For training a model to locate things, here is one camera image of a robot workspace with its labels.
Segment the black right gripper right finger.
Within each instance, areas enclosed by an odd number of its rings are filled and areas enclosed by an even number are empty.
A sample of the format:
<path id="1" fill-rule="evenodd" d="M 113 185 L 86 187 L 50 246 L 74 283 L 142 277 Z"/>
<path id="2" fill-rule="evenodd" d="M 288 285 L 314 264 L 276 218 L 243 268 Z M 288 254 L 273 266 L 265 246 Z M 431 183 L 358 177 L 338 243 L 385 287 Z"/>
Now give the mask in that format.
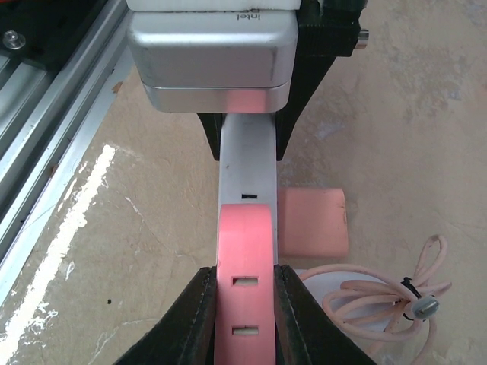
<path id="1" fill-rule="evenodd" d="M 277 364 L 374 363 L 332 323 L 288 265 L 274 266 L 274 314 Z"/>

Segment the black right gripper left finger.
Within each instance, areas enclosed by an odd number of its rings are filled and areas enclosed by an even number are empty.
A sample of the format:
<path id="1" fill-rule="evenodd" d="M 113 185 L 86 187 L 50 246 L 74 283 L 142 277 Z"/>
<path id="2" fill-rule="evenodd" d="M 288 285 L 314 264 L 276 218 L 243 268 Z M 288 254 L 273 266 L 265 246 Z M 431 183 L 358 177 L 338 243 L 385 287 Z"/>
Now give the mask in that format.
<path id="1" fill-rule="evenodd" d="M 117 364 L 213 364 L 216 268 L 200 268 L 159 322 Z"/>

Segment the white power strip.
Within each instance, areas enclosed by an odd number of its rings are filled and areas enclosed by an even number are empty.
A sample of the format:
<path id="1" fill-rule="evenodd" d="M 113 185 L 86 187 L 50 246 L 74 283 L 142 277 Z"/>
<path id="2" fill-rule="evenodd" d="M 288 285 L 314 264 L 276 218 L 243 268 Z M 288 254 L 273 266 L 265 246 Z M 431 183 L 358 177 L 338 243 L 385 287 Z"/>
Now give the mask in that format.
<path id="1" fill-rule="evenodd" d="M 272 114 L 228 114 L 221 129 L 218 203 L 264 204 L 277 212 Z"/>

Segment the pink round plug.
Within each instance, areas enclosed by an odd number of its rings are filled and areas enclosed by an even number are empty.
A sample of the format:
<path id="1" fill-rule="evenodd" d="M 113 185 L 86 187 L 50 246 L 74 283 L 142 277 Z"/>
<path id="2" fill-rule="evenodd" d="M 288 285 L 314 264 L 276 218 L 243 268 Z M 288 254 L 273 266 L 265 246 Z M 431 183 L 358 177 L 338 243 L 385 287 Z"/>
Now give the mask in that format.
<path id="1" fill-rule="evenodd" d="M 274 364 L 274 242 L 269 206 L 222 205 L 218 225 L 216 364 Z"/>

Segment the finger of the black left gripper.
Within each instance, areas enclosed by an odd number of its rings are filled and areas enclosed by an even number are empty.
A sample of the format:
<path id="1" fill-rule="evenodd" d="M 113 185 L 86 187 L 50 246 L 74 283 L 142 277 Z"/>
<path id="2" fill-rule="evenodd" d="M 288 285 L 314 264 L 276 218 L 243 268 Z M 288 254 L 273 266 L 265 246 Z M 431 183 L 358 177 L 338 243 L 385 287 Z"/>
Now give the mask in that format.
<path id="1" fill-rule="evenodd" d="M 294 126 L 332 64 L 358 44 L 366 1 L 302 1 L 296 11 L 298 44 L 287 105 L 275 114 L 276 156 L 281 160 Z"/>
<path id="2" fill-rule="evenodd" d="M 205 132 L 212 156 L 216 161 L 220 160 L 221 129 L 226 115 L 223 113 L 198 113 L 200 122 Z"/>

